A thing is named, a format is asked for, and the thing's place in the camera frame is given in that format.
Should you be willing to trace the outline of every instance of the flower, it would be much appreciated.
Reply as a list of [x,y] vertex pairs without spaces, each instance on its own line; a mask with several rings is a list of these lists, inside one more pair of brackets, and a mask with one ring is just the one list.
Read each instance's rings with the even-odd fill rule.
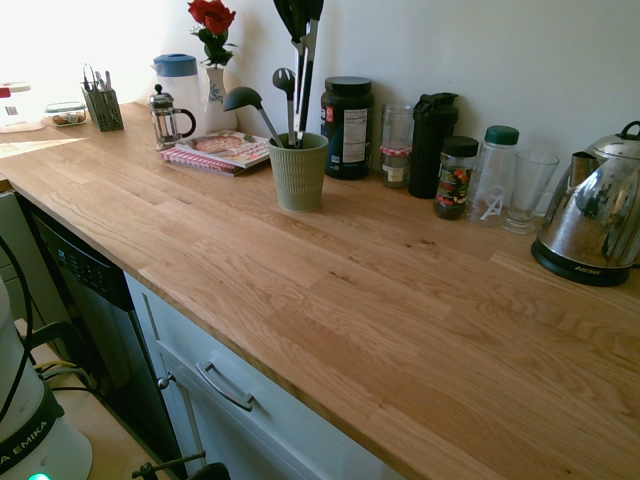
[[221,0],[193,0],[189,3],[189,13],[193,19],[201,24],[192,32],[204,43],[204,53],[209,59],[209,65],[226,65],[233,53],[225,50],[224,45],[229,38],[229,26],[236,16]]

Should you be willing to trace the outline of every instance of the cable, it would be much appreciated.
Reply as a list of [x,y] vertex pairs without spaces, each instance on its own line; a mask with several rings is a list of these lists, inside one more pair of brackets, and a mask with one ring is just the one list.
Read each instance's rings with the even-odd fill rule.
[[20,359],[20,364],[18,366],[18,371],[16,372],[16,376],[13,379],[13,383],[11,384],[11,389],[7,395],[7,398],[2,406],[2,410],[0,410],[0,423],[4,420],[4,417],[7,415],[9,411],[9,407],[11,406],[11,402],[13,401],[13,397],[16,394],[16,390],[18,389],[18,385],[20,384],[20,380],[22,379],[22,373],[24,372],[24,367],[29,360],[29,354],[31,352],[31,335],[33,331],[33,309],[31,306],[31,293],[29,292],[29,285],[27,285],[27,279],[24,276],[24,272],[18,263],[18,259],[15,257],[7,242],[4,241],[2,235],[0,235],[0,247],[4,250],[9,257],[9,260],[13,264],[13,267],[16,269],[16,274],[18,275],[18,279],[20,280],[20,285],[22,286],[22,294],[24,296],[24,304],[25,309],[27,311],[27,334],[24,338],[23,348],[24,351],[22,353],[22,358]]
[[51,362],[43,362],[43,363],[39,363],[37,365],[34,365],[33,368],[34,370],[36,370],[38,373],[44,373],[47,370],[49,370],[52,367],[69,367],[69,368],[80,368],[78,365],[76,365],[75,363],[71,363],[71,362],[66,362],[64,360],[53,360]]
[[91,388],[91,380],[89,379],[89,375],[81,368],[60,368],[58,370],[54,370],[53,372],[48,372],[42,375],[42,378],[45,380],[51,380],[53,377],[57,377],[58,375],[64,374],[73,374],[80,377],[80,381],[87,388]]

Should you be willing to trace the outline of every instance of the green utensil holder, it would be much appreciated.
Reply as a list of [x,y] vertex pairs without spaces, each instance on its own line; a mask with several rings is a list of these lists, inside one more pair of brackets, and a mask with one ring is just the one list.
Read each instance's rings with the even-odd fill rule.
[[[280,135],[284,145],[287,134]],[[309,212],[320,207],[329,140],[305,133],[302,148],[280,148],[269,142],[271,170],[278,202],[285,210]]]
[[118,98],[114,90],[88,92],[82,87],[82,94],[91,120],[100,128],[101,132],[124,129],[120,105],[118,105]]

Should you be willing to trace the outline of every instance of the sunlight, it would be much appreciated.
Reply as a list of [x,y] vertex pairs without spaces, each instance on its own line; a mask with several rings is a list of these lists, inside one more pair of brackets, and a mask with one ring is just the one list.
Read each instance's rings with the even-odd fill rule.
[[62,140],[42,140],[39,142],[13,142],[0,144],[0,158],[13,157],[21,153],[35,152],[49,147],[85,140],[84,138],[65,138]]

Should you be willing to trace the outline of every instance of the book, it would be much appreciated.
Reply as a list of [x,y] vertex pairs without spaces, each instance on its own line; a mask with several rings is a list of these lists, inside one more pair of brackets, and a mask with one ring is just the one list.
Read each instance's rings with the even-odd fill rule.
[[249,168],[269,158],[269,139],[232,130],[222,130],[204,137],[186,139],[174,148],[242,168]]
[[238,167],[237,165],[230,165],[199,153],[187,152],[176,147],[160,152],[160,158],[177,165],[186,165],[231,177],[235,177],[246,170],[246,168]]

